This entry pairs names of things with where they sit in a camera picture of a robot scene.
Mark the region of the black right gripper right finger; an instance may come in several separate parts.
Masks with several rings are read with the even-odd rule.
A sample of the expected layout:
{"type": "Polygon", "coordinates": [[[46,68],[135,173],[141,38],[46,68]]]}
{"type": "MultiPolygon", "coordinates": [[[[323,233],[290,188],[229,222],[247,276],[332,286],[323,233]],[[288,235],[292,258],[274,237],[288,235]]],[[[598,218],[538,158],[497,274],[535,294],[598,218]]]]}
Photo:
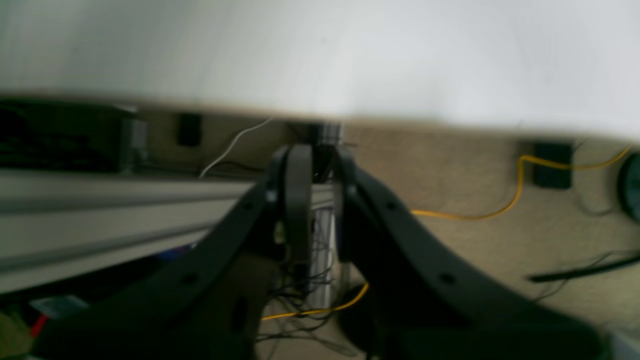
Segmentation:
{"type": "Polygon", "coordinates": [[[585,322],[499,284],[334,148],[336,241],[368,283],[347,327],[368,360],[605,360],[585,322]]]}

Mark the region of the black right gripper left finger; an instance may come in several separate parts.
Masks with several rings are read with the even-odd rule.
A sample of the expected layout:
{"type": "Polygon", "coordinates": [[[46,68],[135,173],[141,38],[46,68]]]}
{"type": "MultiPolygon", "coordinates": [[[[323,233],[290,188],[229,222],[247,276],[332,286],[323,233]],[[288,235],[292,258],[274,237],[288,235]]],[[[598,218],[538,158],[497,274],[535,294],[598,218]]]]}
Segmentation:
{"type": "Polygon", "coordinates": [[[253,360],[279,267],[311,259],[313,149],[277,150],[199,244],[36,340],[33,360],[253,360]]]}

